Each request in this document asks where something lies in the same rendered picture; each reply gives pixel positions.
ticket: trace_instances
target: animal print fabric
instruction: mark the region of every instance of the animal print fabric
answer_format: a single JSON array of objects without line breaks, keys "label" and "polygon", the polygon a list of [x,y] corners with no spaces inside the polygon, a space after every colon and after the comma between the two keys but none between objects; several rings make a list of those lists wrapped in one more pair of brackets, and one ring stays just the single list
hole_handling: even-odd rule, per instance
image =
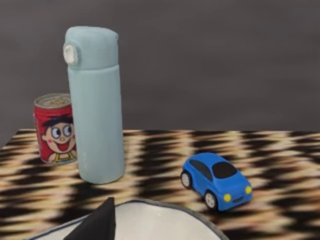
[{"label": "animal print fabric", "polygon": [[[230,240],[320,240],[320,133],[125,130],[126,171],[118,181],[82,181],[77,162],[39,159],[36,133],[21,129],[0,151],[0,239],[21,240],[91,213],[106,198],[143,198],[202,213]],[[251,182],[253,200],[209,211],[180,182],[187,157],[215,152]]]}]

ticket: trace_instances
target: black pointed object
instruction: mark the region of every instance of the black pointed object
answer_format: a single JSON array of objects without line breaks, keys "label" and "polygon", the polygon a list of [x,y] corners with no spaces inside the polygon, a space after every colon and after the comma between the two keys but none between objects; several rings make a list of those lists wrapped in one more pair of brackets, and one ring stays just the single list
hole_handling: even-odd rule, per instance
[{"label": "black pointed object", "polygon": [[109,197],[64,240],[115,240],[115,199]]}]

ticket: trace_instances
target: car wheel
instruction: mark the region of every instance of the car wheel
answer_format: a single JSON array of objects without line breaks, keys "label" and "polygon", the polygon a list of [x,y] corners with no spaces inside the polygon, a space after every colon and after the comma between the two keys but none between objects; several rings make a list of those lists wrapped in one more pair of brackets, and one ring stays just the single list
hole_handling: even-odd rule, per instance
[{"label": "car wheel", "polygon": [[217,199],[216,196],[210,192],[207,191],[204,195],[204,201],[205,201],[205,205],[209,208],[209,209],[217,209]]},{"label": "car wheel", "polygon": [[192,179],[188,172],[183,171],[181,173],[181,183],[186,189],[190,189],[192,187]]}]

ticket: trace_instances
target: toy car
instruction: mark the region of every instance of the toy car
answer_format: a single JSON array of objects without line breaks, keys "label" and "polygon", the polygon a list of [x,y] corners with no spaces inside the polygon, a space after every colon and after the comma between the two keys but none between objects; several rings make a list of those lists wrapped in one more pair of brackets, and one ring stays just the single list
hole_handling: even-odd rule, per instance
[{"label": "toy car", "polygon": [[228,160],[203,152],[189,157],[180,175],[182,185],[204,197],[208,208],[225,211],[252,199],[252,187]]}]

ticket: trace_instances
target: can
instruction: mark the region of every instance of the can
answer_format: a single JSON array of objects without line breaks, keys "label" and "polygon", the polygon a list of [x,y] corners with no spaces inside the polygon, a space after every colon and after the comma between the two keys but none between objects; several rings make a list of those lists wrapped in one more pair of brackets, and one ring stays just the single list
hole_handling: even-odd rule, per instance
[{"label": "can", "polygon": [[77,159],[71,97],[51,93],[34,100],[33,112],[40,159],[48,164],[67,164]]}]

